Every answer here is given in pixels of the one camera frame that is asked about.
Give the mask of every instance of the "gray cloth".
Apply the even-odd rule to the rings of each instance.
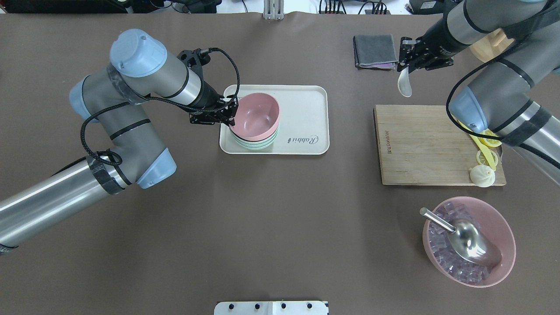
[[[356,67],[393,69],[397,58],[392,35],[354,36]]]

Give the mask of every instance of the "brown table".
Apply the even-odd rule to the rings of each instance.
[[[2,314],[212,314],[218,301],[328,300],[331,314],[552,314],[560,309],[558,187],[512,150],[504,187],[381,184],[375,104],[444,104],[479,62],[418,71],[414,96],[397,73],[354,67],[352,36],[416,37],[433,16],[319,16],[266,21],[233,15],[0,16],[0,198],[84,156],[71,87],[105,67],[109,47],[141,28],[172,52],[220,47],[244,84],[319,85],[329,95],[330,149],[320,156],[241,156],[218,146],[217,126],[146,105],[177,172],[137,186],[28,240],[0,259]],[[205,66],[216,90],[235,82],[219,54]],[[556,115],[558,77],[532,97]],[[100,126],[96,150],[110,147]],[[454,196],[495,206],[517,241],[511,275],[488,289],[440,274],[422,247],[422,206]]]

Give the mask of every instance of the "light blue plastic cover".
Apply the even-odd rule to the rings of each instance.
[[[120,34],[113,42],[109,59],[122,75],[145,77],[164,65],[167,49],[143,30],[130,29]]]
[[[87,111],[86,104],[83,102],[82,94],[83,83],[86,81],[87,77],[88,76],[85,76],[80,82],[74,85],[74,87],[70,90],[70,95],[68,96],[72,109],[74,109],[74,112],[80,115],[83,120],[86,120],[89,116],[91,116],[90,112]],[[97,119],[93,119],[91,122],[99,123]]]
[[[480,133],[488,129],[486,116],[484,116],[476,96],[468,86],[449,103],[449,111],[474,132]]]
[[[169,149],[165,148],[136,183],[146,189],[173,175],[176,170],[177,164],[169,153]]]

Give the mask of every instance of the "scoop handle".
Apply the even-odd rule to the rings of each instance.
[[[426,208],[426,207],[423,207],[423,208],[420,209],[420,215],[422,215],[426,219],[434,222],[435,224],[441,226],[442,228],[444,228],[449,233],[453,233],[457,230],[457,228],[455,228],[453,225],[449,224],[444,219],[438,217],[435,213],[428,210],[428,208]]]

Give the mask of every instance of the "ice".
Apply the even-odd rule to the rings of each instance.
[[[480,229],[480,224],[471,217],[469,209],[465,205],[455,205],[452,202],[446,202],[435,209],[434,213],[448,222],[455,219],[469,220],[477,229]],[[449,275],[463,283],[480,284],[492,272],[491,268],[466,261],[459,256],[453,250],[447,237],[447,232],[434,223],[430,223],[428,228],[428,241],[437,263]]]

